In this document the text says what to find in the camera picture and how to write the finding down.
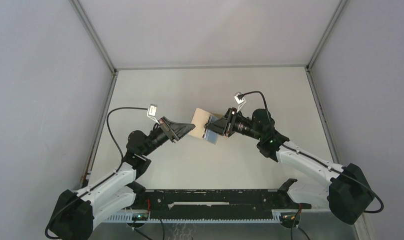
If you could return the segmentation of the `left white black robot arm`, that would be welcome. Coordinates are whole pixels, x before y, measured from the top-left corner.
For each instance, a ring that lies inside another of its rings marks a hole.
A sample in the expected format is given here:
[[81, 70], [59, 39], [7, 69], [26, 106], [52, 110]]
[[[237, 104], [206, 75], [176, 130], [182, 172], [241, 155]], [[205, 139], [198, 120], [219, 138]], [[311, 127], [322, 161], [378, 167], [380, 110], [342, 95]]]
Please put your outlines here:
[[94, 229], [120, 209], [145, 205], [146, 195], [129, 184], [142, 176], [151, 160], [149, 154], [167, 141], [181, 140], [195, 128], [192, 123], [177, 123], [166, 117], [148, 135], [140, 130], [128, 136], [126, 153], [121, 163], [93, 184], [60, 194], [45, 228], [45, 236], [53, 240], [86, 240]]

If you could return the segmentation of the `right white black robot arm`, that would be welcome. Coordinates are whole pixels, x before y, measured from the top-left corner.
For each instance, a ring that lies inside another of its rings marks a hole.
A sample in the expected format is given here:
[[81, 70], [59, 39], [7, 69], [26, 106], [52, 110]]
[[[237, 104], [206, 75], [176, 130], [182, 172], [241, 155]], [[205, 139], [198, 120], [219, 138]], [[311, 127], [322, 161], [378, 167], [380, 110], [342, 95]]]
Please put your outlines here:
[[261, 155], [288, 165], [319, 184], [308, 192], [297, 187], [280, 192], [279, 203], [285, 208], [296, 203], [328, 208], [339, 220], [353, 225], [376, 199], [359, 166], [344, 166], [309, 154], [275, 129], [275, 121], [266, 109], [259, 108], [251, 117], [245, 117], [236, 108], [229, 108], [221, 118], [209, 120], [203, 127], [223, 137], [239, 133], [256, 139]]

